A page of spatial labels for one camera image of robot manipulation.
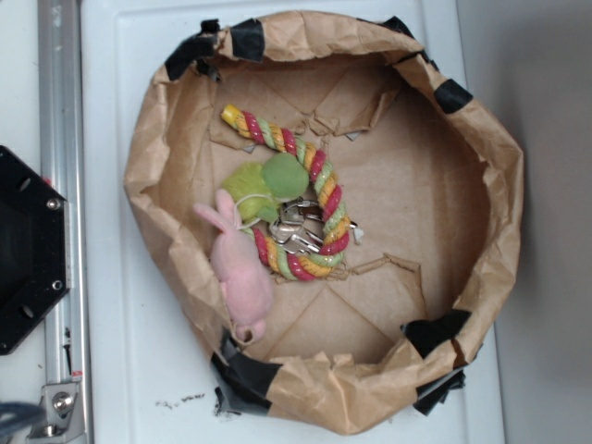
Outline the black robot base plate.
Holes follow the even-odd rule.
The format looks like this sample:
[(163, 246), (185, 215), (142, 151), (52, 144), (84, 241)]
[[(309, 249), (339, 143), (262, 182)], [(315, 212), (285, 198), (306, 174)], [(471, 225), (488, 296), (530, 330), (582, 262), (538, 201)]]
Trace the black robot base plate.
[(9, 355), (68, 292), (67, 201), (1, 147), (1, 354)]

